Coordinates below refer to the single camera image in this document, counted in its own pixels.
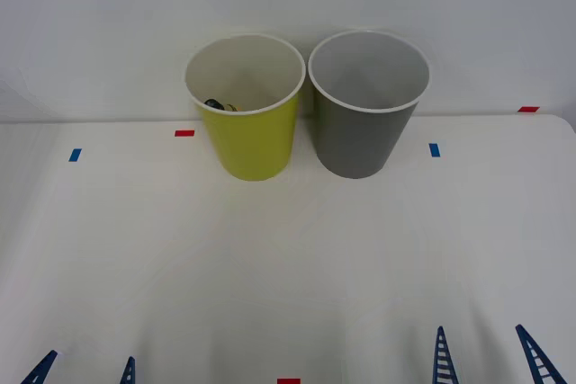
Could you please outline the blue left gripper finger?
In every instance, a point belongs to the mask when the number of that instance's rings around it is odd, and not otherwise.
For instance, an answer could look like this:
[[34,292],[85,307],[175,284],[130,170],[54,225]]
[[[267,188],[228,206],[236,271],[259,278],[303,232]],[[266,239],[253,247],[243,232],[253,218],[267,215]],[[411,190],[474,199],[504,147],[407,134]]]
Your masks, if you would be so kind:
[[58,353],[51,350],[23,379],[22,384],[43,384]]
[[134,384],[136,382],[135,372],[135,359],[130,356],[122,373],[120,384]]

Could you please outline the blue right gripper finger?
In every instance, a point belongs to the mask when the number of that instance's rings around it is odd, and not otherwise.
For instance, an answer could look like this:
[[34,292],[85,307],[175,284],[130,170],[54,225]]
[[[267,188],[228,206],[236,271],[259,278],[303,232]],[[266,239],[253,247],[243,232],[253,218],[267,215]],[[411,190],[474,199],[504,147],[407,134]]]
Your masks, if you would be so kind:
[[451,353],[449,351],[449,346],[447,344],[446,334],[442,326],[440,326],[436,331],[432,383],[459,383]]
[[526,360],[535,384],[566,384],[567,381],[554,367],[536,340],[520,324],[516,326],[517,335],[522,345]]

